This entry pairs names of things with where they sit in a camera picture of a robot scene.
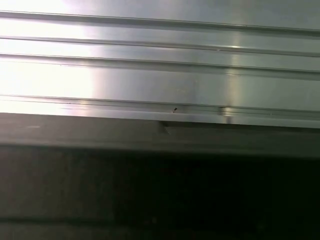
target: gray metal panel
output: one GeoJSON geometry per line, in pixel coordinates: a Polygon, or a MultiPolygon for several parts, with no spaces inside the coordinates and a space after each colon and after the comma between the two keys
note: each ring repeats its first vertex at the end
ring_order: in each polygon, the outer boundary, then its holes
{"type": "Polygon", "coordinates": [[[319,111],[314,80],[16,62],[0,68],[1,95],[319,111]]]}
{"type": "Polygon", "coordinates": [[[319,126],[320,32],[294,21],[306,3],[18,2],[0,2],[0,112],[319,126]],[[295,29],[278,29],[285,13],[295,29]]]}
{"type": "Polygon", "coordinates": [[[0,11],[319,30],[318,0],[2,0],[0,11]]]}

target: black surface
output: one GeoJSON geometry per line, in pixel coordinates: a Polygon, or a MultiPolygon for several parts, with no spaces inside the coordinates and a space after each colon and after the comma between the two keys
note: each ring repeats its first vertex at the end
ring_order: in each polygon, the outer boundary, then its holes
{"type": "Polygon", "coordinates": [[[0,147],[0,239],[319,239],[320,161],[0,147]]]}

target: dark floor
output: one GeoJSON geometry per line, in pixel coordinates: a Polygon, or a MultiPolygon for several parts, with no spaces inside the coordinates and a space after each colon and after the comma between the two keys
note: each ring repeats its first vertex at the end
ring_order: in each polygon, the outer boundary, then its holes
{"type": "Polygon", "coordinates": [[[0,147],[0,239],[319,239],[320,161],[0,147]]]}

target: silver metal surface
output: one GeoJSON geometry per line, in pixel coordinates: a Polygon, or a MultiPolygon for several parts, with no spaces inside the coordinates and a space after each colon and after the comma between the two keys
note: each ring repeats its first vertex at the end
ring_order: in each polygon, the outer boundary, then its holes
{"type": "Polygon", "coordinates": [[[0,95],[300,111],[320,103],[316,80],[22,62],[0,69],[0,95]]]}
{"type": "Polygon", "coordinates": [[[319,30],[318,0],[2,0],[0,11],[319,30]]]}
{"type": "MultiPolygon", "coordinates": [[[[59,42],[122,43],[127,45],[171,46],[244,52],[273,52],[320,56],[320,41],[315,37],[292,34],[270,34],[223,29],[133,28],[103,23],[78,23],[39,19],[3,18],[0,21],[0,37],[59,42]]],[[[0,46],[11,47],[3,42],[0,46]]]]}
{"type": "Polygon", "coordinates": [[[296,71],[318,71],[320,66],[320,57],[12,39],[0,40],[0,54],[172,62],[296,71]]]}
{"type": "Polygon", "coordinates": [[[320,128],[319,8],[4,0],[0,112],[320,128]]]}

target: metal channel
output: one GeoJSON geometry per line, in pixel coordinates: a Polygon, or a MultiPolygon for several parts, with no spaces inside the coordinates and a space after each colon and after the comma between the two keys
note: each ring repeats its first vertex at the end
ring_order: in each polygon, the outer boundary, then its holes
{"type": "Polygon", "coordinates": [[[317,9],[3,0],[0,112],[318,128],[317,9]]]}
{"type": "Polygon", "coordinates": [[[0,11],[319,30],[318,0],[2,0],[0,11]]]}

